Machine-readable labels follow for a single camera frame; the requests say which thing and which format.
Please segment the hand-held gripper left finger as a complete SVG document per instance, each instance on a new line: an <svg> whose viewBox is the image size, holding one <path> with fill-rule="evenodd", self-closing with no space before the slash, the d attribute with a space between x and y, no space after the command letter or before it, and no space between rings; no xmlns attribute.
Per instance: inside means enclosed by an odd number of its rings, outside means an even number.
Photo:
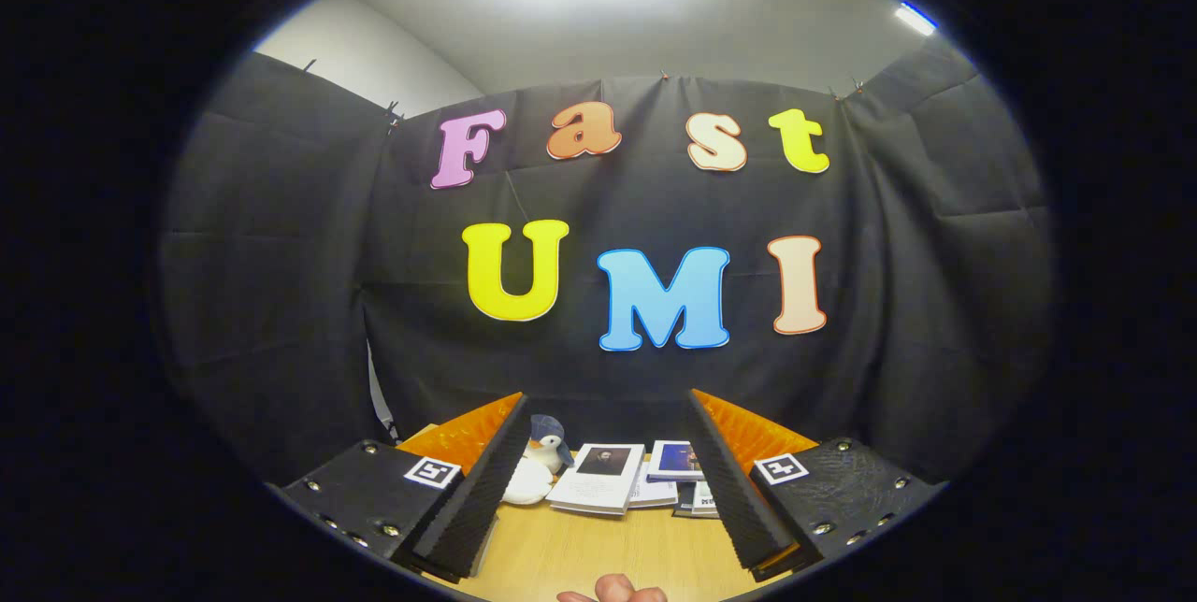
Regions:
<svg viewBox="0 0 1197 602"><path fill-rule="evenodd" d="M281 487L356 551L457 583L475 567L530 432L514 393L401 444L359 440Z"/></svg>

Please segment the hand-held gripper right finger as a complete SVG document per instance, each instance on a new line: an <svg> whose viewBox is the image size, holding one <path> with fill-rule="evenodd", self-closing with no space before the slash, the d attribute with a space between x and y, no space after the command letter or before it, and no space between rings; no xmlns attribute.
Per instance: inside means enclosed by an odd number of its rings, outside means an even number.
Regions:
<svg viewBox="0 0 1197 602"><path fill-rule="evenodd" d="M685 437L737 560L760 583L862 551L944 489L853 437L818 443L695 389Z"/></svg>

